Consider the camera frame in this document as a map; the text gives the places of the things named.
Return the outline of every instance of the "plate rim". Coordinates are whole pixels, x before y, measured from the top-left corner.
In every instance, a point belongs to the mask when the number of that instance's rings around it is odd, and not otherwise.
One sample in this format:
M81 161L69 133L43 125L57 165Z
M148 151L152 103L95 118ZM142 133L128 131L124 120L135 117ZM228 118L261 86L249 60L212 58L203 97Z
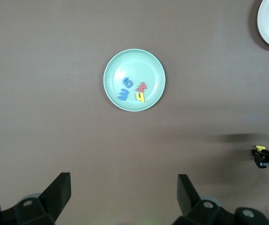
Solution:
M262 39L269 45L269 38L267 38L267 36L265 35L265 33L267 33L267 32L264 32L262 29L262 26L261 26L261 24L262 24L261 20L263 20L263 19L261 19L262 11L263 11L263 8L265 8L267 5L269 5L269 0L263 0L261 2L261 5L260 5L258 13L257 13L257 29L258 29Z
M163 71L163 75L164 75L164 79L163 79L163 90L160 92L159 98L158 98L153 104L151 104L150 106L148 106L147 108L138 109L138 110L126 109L126 108L124 108L124 107L122 107L122 106L116 104L116 103L111 99L111 97L110 97L110 95L109 95L109 93L107 92L106 87L105 87L105 75L106 75L106 72L107 72L107 70L108 70L109 65L110 65L111 62L112 62L113 60L115 60L115 58L117 58L120 54L123 54L123 53L125 53L125 52L129 52L129 51L140 51L140 52L147 53L148 55L150 55L151 57L153 57L153 58L159 63L159 65L160 65L160 67L161 67L161 70ZM165 83L166 83L165 71L164 71L164 67L163 67L162 63L160 62L160 60L159 60L155 55L153 55L152 53L150 53L150 52L148 52L148 51L146 51L146 50L144 50L144 49L139 49L139 48L125 49L125 50L123 50L123 51L121 51L121 52L115 54L115 55L111 58L111 60L107 63L106 68L105 68L105 71L104 71L104 75L103 75L103 86L104 86L105 93L106 93L107 97L110 99L110 101L111 101L115 106L117 106L118 108L120 108L120 109L122 109L122 110L129 111L129 112L140 112L140 111L147 110L147 109L151 108L152 106L154 106L154 105L160 100L160 98L162 97L162 95L163 95L163 93L164 93L164 90L165 90Z

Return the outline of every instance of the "gray surface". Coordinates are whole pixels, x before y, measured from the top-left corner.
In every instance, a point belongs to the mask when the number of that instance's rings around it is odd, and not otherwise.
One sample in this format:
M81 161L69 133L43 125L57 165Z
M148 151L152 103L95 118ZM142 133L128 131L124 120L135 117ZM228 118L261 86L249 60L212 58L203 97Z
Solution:
M0 0L0 204L71 172L57 224L170 225L177 174L225 209L269 217L269 46L259 0ZM129 48L162 62L152 108L126 112L103 88Z

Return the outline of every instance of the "turquoise plate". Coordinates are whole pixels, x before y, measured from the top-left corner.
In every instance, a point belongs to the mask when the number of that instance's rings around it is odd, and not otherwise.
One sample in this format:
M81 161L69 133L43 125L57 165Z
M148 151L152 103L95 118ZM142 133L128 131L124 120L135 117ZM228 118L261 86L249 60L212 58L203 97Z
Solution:
M128 49L108 63L104 79L108 98L119 108L138 112L152 107L162 96L164 69L151 53Z

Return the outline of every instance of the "green plate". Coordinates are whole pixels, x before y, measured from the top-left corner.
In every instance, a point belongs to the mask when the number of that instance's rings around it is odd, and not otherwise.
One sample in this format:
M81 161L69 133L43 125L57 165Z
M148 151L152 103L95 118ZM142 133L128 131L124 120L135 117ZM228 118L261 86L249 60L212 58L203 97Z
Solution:
M104 79L108 98L119 108L138 112L152 107L162 96L164 69L151 53L128 49L108 63Z

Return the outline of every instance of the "yellow object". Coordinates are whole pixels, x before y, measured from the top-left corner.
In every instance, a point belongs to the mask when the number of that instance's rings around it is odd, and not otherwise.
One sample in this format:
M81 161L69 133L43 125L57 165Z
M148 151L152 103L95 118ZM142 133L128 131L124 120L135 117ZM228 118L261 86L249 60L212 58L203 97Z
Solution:
M139 101L142 101L142 102L145 102L145 99L144 99L144 93L136 93L136 99L139 100Z
M256 145L255 147L257 148L257 151L259 151L259 152L266 149L266 147L260 146L260 145Z

